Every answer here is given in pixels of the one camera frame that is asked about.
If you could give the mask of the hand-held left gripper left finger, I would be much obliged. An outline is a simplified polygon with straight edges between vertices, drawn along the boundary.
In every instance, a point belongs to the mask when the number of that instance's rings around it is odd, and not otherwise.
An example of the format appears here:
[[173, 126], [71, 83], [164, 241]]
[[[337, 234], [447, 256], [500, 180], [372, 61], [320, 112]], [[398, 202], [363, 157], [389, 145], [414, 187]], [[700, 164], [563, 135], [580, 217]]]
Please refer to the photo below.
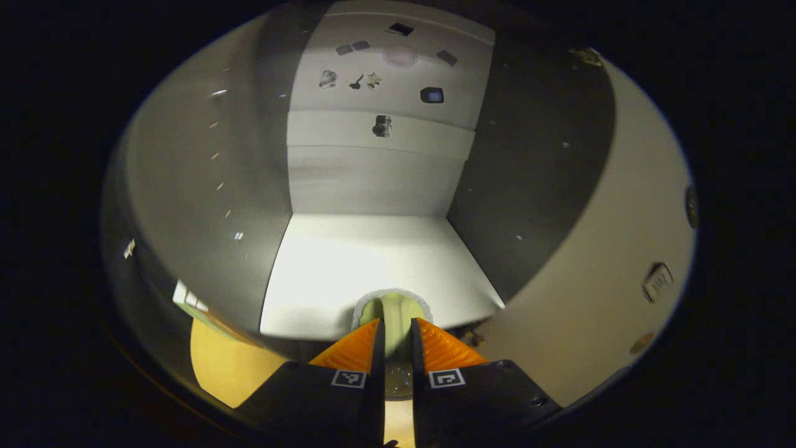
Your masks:
[[236, 413], [276, 448], [382, 448], [384, 349], [372, 320], [309, 363], [283, 363]]

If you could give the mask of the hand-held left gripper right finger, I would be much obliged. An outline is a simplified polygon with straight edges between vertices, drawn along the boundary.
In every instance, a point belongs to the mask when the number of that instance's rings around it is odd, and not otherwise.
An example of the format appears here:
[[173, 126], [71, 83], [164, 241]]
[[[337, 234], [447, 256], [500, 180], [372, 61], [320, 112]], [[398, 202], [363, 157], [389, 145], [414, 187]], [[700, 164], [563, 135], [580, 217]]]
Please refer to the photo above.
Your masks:
[[561, 406], [512, 360], [489, 360], [422, 318], [410, 325], [416, 448], [527, 448]]

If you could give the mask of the pale green bottle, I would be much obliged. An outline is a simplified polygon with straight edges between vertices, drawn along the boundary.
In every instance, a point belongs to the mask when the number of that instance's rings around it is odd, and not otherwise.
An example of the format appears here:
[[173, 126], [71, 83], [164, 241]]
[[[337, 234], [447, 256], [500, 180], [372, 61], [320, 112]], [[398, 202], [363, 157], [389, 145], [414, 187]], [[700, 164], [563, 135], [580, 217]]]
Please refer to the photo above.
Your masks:
[[367, 292], [354, 306], [350, 330], [375, 319], [381, 320], [386, 330], [386, 401], [412, 399], [414, 368], [410, 326], [416, 318], [433, 320], [428, 304], [415, 293], [397, 287]]

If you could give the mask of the beige cabinet door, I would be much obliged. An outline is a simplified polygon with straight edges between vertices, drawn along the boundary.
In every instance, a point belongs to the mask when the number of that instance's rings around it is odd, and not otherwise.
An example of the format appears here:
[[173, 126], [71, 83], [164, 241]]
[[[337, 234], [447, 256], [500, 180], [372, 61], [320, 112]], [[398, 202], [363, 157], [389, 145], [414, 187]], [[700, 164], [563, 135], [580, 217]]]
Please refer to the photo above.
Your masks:
[[585, 212], [552, 257], [480, 327], [488, 360], [511, 360], [563, 408], [614, 385], [664, 332], [695, 258], [693, 187], [659, 107], [603, 59], [618, 110]]

